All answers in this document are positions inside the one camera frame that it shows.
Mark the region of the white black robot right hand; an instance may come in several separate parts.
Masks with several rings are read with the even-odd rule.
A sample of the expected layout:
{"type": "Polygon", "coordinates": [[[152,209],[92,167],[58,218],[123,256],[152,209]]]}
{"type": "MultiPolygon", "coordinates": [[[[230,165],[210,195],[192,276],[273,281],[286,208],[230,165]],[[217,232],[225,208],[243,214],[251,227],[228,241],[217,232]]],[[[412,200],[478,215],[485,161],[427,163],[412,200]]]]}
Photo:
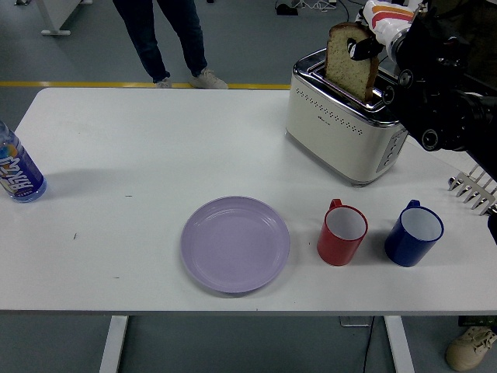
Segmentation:
{"type": "Polygon", "coordinates": [[[407,5],[386,1],[367,1],[356,16],[356,23],[365,26],[372,35],[358,41],[347,41],[349,56],[354,61],[364,61],[378,55],[383,47],[388,57],[398,61],[398,54],[415,17],[427,10],[426,1],[408,1],[407,5]]]}

